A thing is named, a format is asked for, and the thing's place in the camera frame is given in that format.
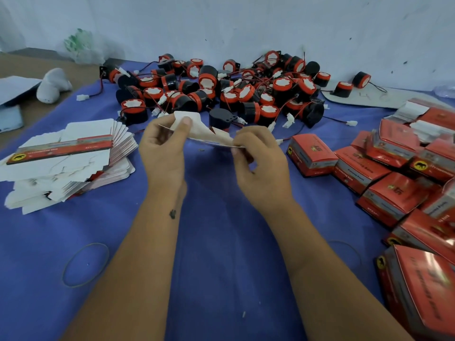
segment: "forearm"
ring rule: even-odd
[[[266,217],[310,340],[412,340],[292,204]]]
[[[172,189],[147,195],[64,340],[164,339],[182,201]]]

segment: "fingernail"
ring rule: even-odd
[[[190,117],[185,116],[184,118],[182,118],[182,122],[183,122],[183,124],[185,124],[187,126],[191,126],[191,123],[193,123],[193,120]]]

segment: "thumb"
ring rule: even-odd
[[[174,133],[168,140],[168,144],[172,147],[178,149],[183,149],[183,144],[185,143],[188,135],[190,134],[191,125],[193,121],[188,116],[182,118]]]
[[[248,161],[242,151],[236,147],[231,148],[232,156],[234,158],[235,174],[237,176],[237,183],[244,181],[248,175],[251,175]]]

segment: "hand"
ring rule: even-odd
[[[232,148],[237,183],[251,204],[264,216],[282,211],[292,203],[289,168],[285,154],[266,127],[248,126],[237,132]],[[251,171],[246,155],[257,162]]]
[[[160,126],[170,128],[174,121],[173,114],[151,121],[139,144],[150,191],[173,188],[186,191],[183,144],[190,133],[192,120],[184,117],[173,134]]]

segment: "brown floor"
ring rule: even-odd
[[[55,57],[55,59],[37,58],[37,56],[49,57],[52,55],[49,55],[49,52],[46,53],[47,50],[36,50],[31,53],[30,50],[26,50],[25,53],[18,54],[0,53],[0,78],[18,75],[26,78],[42,79],[47,71],[60,67],[65,70],[68,79],[73,85],[74,91],[78,90],[81,86],[89,85],[98,79],[98,66],[79,65],[59,57]],[[24,120],[24,127],[0,133],[0,148],[3,148],[11,139],[18,137],[25,128],[31,126],[37,120],[46,116],[71,93],[72,92],[61,93],[60,99],[54,104],[42,103],[38,101],[34,95],[22,102],[20,104],[20,108],[22,118]]]

